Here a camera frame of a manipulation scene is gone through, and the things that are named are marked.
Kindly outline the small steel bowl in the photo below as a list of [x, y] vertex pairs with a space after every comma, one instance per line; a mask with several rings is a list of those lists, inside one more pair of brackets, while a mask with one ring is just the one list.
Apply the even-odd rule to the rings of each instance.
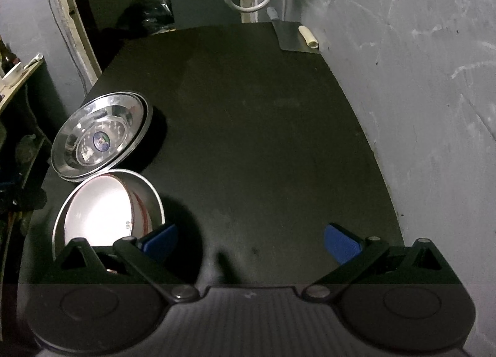
[[[162, 206], [162, 200], [159, 196], [159, 193], [153, 187], [153, 185], [142, 175], [138, 174], [135, 171], [130, 171], [126, 169], [113, 169], [109, 171], [99, 172], [94, 177], [99, 177], [103, 174], [114, 174], [117, 177], [124, 180], [126, 184], [128, 184], [131, 189], [137, 192], [137, 194], [141, 197], [144, 205], [146, 206], [149, 215], [151, 217], [152, 229], [158, 229], [162, 224], [165, 223], [165, 215], [164, 209]], [[66, 198], [65, 202], [62, 204], [60, 211], [55, 220], [55, 226], [52, 233], [52, 245], [51, 245], [51, 253], [53, 257], [57, 257], [60, 255], [60, 252], [64, 249], [68, 243], [64, 240], [64, 222], [66, 213], [69, 207], [69, 203], [76, 194], [76, 191], [81, 188], [84, 183], [87, 183], [92, 178], [90, 177], [87, 180], [83, 181], [83, 183], [79, 184]]]

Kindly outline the cream rolled cloth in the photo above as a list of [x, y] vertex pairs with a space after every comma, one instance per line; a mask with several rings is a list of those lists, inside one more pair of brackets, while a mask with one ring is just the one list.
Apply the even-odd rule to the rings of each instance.
[[305, 41], [305, 44], [310, 49], [318, 49], [320, 43], [312, 33], [312, 31], [305, 25], [301, 24], [298, 27], [299, 34], [302, 36], [302, 39]]

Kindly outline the steel cleaver knife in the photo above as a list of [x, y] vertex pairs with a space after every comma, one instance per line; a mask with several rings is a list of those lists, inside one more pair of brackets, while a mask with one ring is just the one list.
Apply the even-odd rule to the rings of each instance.
[[302, 53], [318, 53], [318, 49], [310, 49], [299, 34], [299, 22], [283, 21], [274, 7], [267, 7], [267, 15], [271, 20], [272, 27], [277, 35], [279, 47], [283, 51], [294, 51]]

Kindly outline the black plastic bag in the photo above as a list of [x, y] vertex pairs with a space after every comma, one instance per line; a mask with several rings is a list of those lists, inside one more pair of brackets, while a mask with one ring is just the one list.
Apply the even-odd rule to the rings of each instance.
[[135, 0], [127, 8], [128, 27], [141, 34], [153, 34], [174, 23], [170, 0]]

